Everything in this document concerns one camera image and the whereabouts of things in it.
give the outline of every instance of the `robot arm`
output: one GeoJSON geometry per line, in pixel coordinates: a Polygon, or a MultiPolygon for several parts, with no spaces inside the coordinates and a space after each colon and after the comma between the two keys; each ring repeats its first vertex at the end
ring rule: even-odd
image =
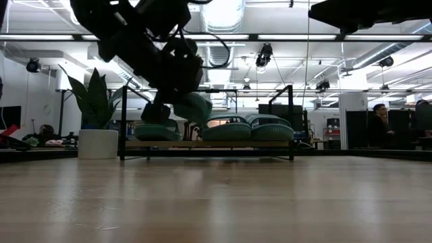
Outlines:
{"type": "Polygon", "coordinates": [[[198,88],[203,60],[196,43],[175,37],[190,20],[187,0],[141,0],[135,7],[128,0],[70,2],[79,23],[100,40],[101,58],[108,62],[117,55],[125,61],[158,90],[155,102],[175,103],[198,88]],[[159,50],[153,41],[167,44],[159,50]]]}

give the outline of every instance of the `light fixture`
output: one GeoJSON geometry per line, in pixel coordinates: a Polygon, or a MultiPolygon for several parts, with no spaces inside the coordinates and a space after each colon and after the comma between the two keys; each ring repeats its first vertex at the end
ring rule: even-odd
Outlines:
{"type": "Polygon", "coordinates": [[[70,34],[0,34],[1,41],[72,41],[70,34]]]}
{"type": "Polygon", "coordinates": [[[250,68],[252,65],[252,62],[250,61],[251,58],[248,58],[247,56],[242,56],[242,61],[246,67],[250,68]]]}
{"type": "Polygon", "coordinates": [[[265,73],[265,67],[256,67],[256,72],[258,74],[264,74],[265,73]]]}
{"type": "Polygon", "coordinates": [[[82,36],[82,38],[86,41],[98,41],[99,38],[97,38],[96,36],[92,35],[92,34],[85,34],[82,36]]]}
{"type": "MultiPolygon", "coordinates": [[[[138,4],[139,0],[129,0],[129,3],[132,7],[135,7],[138,4]]],[[[197,13],[200,11],[200,6],[197,4],[188,4],[189,12],[197,13]]]]}
{"type": "Polygon", "coordinates": [[[70,1],[67,0],[59,0],[59,2],[69,11],[70,13],[70,21],[76,25],[81,25],[79,21],[76,19],[74,10],[72,10],[72,7],[70,6],[70,1]]]}
{"type": "Polygon", "coordinates": [[[259,40],[298,40],[298,41],[321,41],[321,40],[334,40],[336,38],[335,34],[260,34],[258,35],[259,40]]]}
{"type": "MultiPolygon", "coordinates": [[[[117,74],[126,84],[127,82],[132,83],[136,89],[140,90],[143,87],[143,85],[141,85],[139,83],[139,81],[137,81],[137,79],[135,79],[131,74],[129,74],[127,71],[125,71],[122,67],[120,67],[120,65],[118,63],[116,63],[114,60],[111,60],[109,63],[105,63],[104,61],[102,61],[100,58],[98,57],[93,57],[93,59],[99,61],[99,63],[102,66],[107,67],[107,69],[115,72],[115,74],[117,74]]],[[[155,96],[153,94],[151,94],[149,91],[144,92],[144,94],[149,98],[149,99],[154,99],[155,96]]]]}
{"type": "MultiPolygon", "coordinates": [[[[226,43],[227,47],[245,47],[246,44],[226,43]]],[[[197,43],[197,47],[223,47],[222,43],[197,43]]]]}
{"type": "MultiPolygon", "coordinates": [[[[238,90],[239,92],[250,92],[250,90],[244,90],[244,89],[240,89],[240,90],[238,90]]],[[[276,92],[277,90],[275,90],[275,89],[268,89],[268,90],[265,90],[265,89],[256,89],[256,90],[253,90],[254,92],[276,92]]]]}
{"type": "Polygon", "coordinates": [[[363,35],[363,34],[350,34],[345,36],[347,41],[418,41],[423,38],[423,35],[416,34],[374,34],[374,35],[363,35]]]}
{"type": "Polygon", "coordinates": [[[332,103],[326,104],[326,105],[323,105],[323,106],[324,107],[329,107],[329,106],[332,106],[332,105],[336,104],[337,102],[339,102],[339,101],[338,100],[337,101],[333,101],[332,103]]]}
{"type": "MultiPolygon", "coordinates": [[[[249,39],[248,34],[216,34],[217,37],[219,37],[221,40],[247,40],[249,39]]],[[[216,37],[212,36],[211,34],[185,34],[184,38],[189,38],[192,40],[214,40],[218,41],[216,37]]]]}
{"type": "Polygon", "coordinates": [[[201,5],[203,24],[220,29],[232,28],[233,23],[242,21],[244,5],[245,0],[217,0],[201,5]]]}

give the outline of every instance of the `fluorescent light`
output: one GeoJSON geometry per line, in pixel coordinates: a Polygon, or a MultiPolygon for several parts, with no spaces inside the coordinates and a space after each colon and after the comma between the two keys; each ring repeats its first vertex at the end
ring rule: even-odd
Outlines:
{"type": "Polygon", "coordinates": [[[395,41],[417,41],[423,38],[423,35],[360,35],[360,34],[351,34],[345,37],[345,40],[347,41],[363,41],[363,40],[370,40],[370,41],[385,41],[385,40],[395,40],[395,41]]]}
{"type": "MultiPolygon", "coordinates": [[[[249,39],[248,34],[216,34],[217,37],[219,37],[222,40],[247,40],[249,39]]],[[[189,38],[192,40],[215,40],[216,37],[212,36],[211,34],[185,34],[184,38],[189,38]]]]}
{"type": "Polygon", "coordinates": [[[331,100],[330,97],[333,97],[335,95],[339,95],[339,93],[337,92],[337,93],[329,94],[326,97],[324,97],[323,101],[330,101],[331,100]]]}
{"type": "Polygon", "coordinates": [[[74,37],[70,34],[0,34],[2,40],[32,40],[32,41],[69,41],[74,37]]]}
{"type": "Polygon", "coordinates": [[[82,38],[84,40],[88,40],[88,41],[98,41],[99,40],[99,38],[97,38],[96,36],[91,35],[91,34],[85,34],[82,36],[82,38]]]}
{"type": "MultiPolygon", "coordinates": [[[[245,47],[246,44],[226,43],[228,47],[245,47]]],[[[222,43],[197,43],[197,47],[223,47],[222,43]]]]}
{"type": "Polygon", "coordinates": [[[239,92],[276,92],[277,90],[271,90],[271,89],[247,89],[247,90],[245,90],[245,89],[241,89],[241,90],[238,90],[239,92]]]}
{"type": "MultiPolygon", "coordinates": [[[[138,4],[138,2],[139,2],[139,0],[129,0],[129,3],[132,7],[135,7],[138,4]]],[[[191,13],[196,13],[196,12],[200,11],[200,6],[197,4],[189,3],[188,7],[189,7],[189,12],[191,12],[191,13]]]]}
{"type": "Polygon", "coordinates": [[[306,41],[309,40],[334,40],[336,38],[335,34],[260,34],[258,35],[259,40],[299,40],[306,41]]]}
{"type": "Polygon", "coordinates": [[[330,105],[334,105],[334,104],[336,104],[337,102],[339,102],[339,100],[337,100],[337,101],[333,101],[332,103],[330,103],[330,104],[326,104],[326,105],[323,105],[324,107],[329,107],[330,105]]]}

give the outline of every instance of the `plant leaf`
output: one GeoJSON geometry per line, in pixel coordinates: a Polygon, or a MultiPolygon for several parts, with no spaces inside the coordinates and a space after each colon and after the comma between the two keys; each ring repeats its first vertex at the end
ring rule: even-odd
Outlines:
{"type": "Polygon", "coordinates": [[[76,103],[81,110],[82,115],[87,119],[94,119],[97,117],[96,113],[93,111],[92,107],[88,105],[88,103],[81,99],[80,97],[75,96],[76,103]]]}
{"type": "Polygon", "coordinates": [[[114,103],[115,100],[122,99],[123,98],[123,89],[124,89],[124,87],[117,89],[113,93],[113,96],[111,96],[111,98],[109,99],[108,103],[112,104],[112,103],[114,103]]]}
{"type": "Polygon", "coordinates": [[[99,72],[95,68],[88,85],[88,104],[98,115],[103,115],[108,110],[108,97],[106,84],[103,84],[99,72]]]}
{"type": "Polygon", "coordinates": [[[106,119],[105,125],[103,126],[104,128],[106,128],[108,126],[109,122],[111,121],[111,118],[114,115],[115,109],[117,108],[119,103],[120,103],[120,101],[118,101],[115,105],[113,105],[113,104],[109,105],[109,113],[107,113],[107,117],[106,117],[107,119],[106,119]]]}
{"type": "Polygon", "coordinates": [[[88,96],[87,89],[83,85],[83,83],[81,83],[77,79],[69,76],[68,73],[66,72],[66,70],[61,65],[59,65],[59,66],[63,70],[63,72],[65,72],[65,74],[67,75],[67,78],[69,80],[70,86],[72,87],[72,92],[74,93],[74,95],[77,97],[80,97],[81,99],[87,99],[87,96],[88,96]]]}
{"type": "Polygon", "coordinates": [[[102,82],[103,89],[105,90],[105,94],[106,94],[107,93],[107,76],[106,75],[103,75],[101,77],[101,82],[102,82]]]}

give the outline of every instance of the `person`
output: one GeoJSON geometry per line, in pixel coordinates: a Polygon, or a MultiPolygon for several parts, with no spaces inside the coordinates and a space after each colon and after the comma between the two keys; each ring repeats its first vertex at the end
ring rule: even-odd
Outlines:
{"type": "Polygon", "coordinates": [[[50,125],[42,125],[39,129],[39,134],[29,134],[25,136],[22,140],[26,141],[31,138],[35,138],[38,140],[37,146],[45,146],[45,144],[50,140],[59,140],[60,136],[54,133],[53,126],[50,125]]]}
{"type": "Polygon", "coordinates": [[[378,104],[373,107],[375,113],[368,122],[369,146],[388,149],[392,146],[392,137],[395,132],[390,129],[387,119],[387,107],[378,104]]]}

